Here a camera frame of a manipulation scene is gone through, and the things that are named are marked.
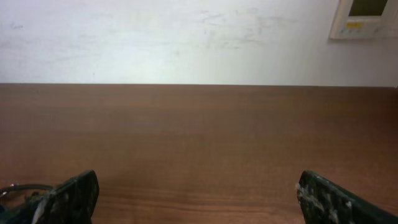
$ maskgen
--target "wooden table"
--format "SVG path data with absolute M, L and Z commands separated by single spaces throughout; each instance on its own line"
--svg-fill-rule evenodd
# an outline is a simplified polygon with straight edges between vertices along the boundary
M 398 91 L 0 85 L 0 183 L 99 179 L 93 223 L 304 223 L 311 169 L 398 215 Z

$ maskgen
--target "wall stain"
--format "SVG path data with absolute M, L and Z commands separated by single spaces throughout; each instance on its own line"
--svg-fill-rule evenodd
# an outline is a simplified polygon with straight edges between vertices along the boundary
M 297 21 L 294 19 L 286 19 L 280 16 L 269 16 L 269 17 L 263 17 L 265 21 L 268 21 L 270 23 L 274 23 L 277 26 L 287 26 L 291 24 L 295 24 Z
M 13 22 L 10 23 L 9 27 L 10 27 L 10 29 L 12 29 L 12 30 L 18 30 L 18 29 L 24 28 L 24 26 L 22 26 L 22 25 L 20 25 L 20 24 L 15 24 L 15 23 L 13 23 Z
M 179 56 L 181 56 L 181 52 L 179 50 L 176 50 L 173 52 L 173 55 L 176 57 L 179 57 Z
M 246 13 L 248 13 L 248 14 L 257 14 L 258 12 L 259 12 L 259 9 L 256 7 L 249 8 L 246 10 Z
M 206 41 L 206 48 L 210 48 L 213 45 L 214 38 L 216 33 L 214 31 L 210 31 Z
M 213 15 L 213 16 L 208 16 L 208 17 L 206 17 L 206 18 L 203 18 L 203 19 L 201 20 L 201 22 L 202 22 L 202 23 L 205 23 L 205 22 L 208 21 L 208 20 L 216 19 L 216 18 L 223 17 L 223 16 L 224 16 L 223 14 L 217 14 L 217 15 Z

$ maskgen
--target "wall-mounted control panel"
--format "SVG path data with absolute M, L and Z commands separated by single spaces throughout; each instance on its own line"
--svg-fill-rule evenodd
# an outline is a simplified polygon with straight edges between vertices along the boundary
M 398 0 L 340 0 L 331 39 L 398 37 Z

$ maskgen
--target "yellow label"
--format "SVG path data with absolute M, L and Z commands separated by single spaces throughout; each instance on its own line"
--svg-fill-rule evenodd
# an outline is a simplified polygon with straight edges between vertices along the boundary
M 346 28 L 349 29 L 359 29 L 362 27 L 363 22 L 347 22 Z

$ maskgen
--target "thermostat screen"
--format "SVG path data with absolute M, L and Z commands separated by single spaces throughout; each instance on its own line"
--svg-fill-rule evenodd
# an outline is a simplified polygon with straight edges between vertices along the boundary
M 387 0 L 354 0 L 349 16 L 381 16 Z

